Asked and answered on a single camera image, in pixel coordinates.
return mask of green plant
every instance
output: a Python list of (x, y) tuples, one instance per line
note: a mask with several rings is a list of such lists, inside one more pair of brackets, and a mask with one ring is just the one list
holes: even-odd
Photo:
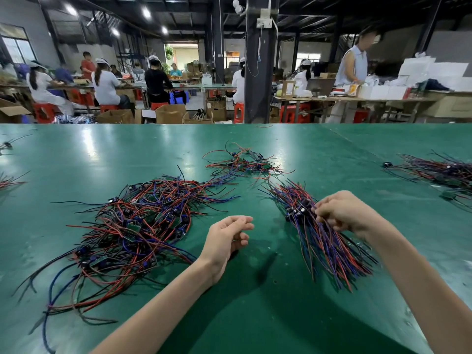
[(170, 65), (168, 65), (167, 63), (163, 63), (163, 64), (162, 64), (162, 70), (163, 70), (165, 73), (169, 74), (169, 73), (170, 73)]
[(171, 60), (173, 55), (174, 55), (174, 49), (170, 47), (169, 45), (166, 45), (166, 58), (168, 60)]

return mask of window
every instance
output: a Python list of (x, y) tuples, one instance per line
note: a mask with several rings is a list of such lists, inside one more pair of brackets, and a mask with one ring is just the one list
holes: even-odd
[(225, 68), (229, 68), (231, 62), (239, 63), (239, 52), (226, 52), (225, 51)]
[(296, 56), (295, 69), (298, 69), (302, 59), (309, 59), (310, 62), (319, 62), (322, 54), (321, 53), (298, 53)]
[(23, 27), (0, 23), (0, 36), (7, 47), (13, 63), (26, 63), (27, 61), (36, 60)]

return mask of red shirt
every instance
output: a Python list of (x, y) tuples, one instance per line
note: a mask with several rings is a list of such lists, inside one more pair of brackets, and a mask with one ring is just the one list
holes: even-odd
[(91, 81), (91, 73), (95, 72), (95, 65), (93, 64), (93, 62), (83, 59), (80, 65), (82, 66), (82, 74), (84, 75), (84, 77)]

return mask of hand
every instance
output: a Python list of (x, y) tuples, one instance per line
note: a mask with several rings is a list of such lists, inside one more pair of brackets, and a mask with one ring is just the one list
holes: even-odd
[(208, 265), (213, 284), (223, 275), (229, 256), (247, 246), (249, 236), (242, 231), (254, 228), (251, 221), (251, 216), (228, 216), (209, 228), (204, 249), (196, 263)]
[(382, 232), (392, 226), (350, 191), (343, 190), (327, 196), (315, 206), (311, 210), (317, 215), (318, 222), (327, 221), (335, 231), (350, 230), (362, 240), (368, 241), (370, 233)]

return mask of security camera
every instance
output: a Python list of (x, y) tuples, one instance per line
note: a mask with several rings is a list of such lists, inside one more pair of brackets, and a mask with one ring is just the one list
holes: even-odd
[(235, 8), (235, 11), (236, 11), (236, 14), (237, 15), (240, 15), (243, 13), (244, 11), (244, 7), (239, 5), (239, 1), (238, 0), (233, 0), (233, 7)]

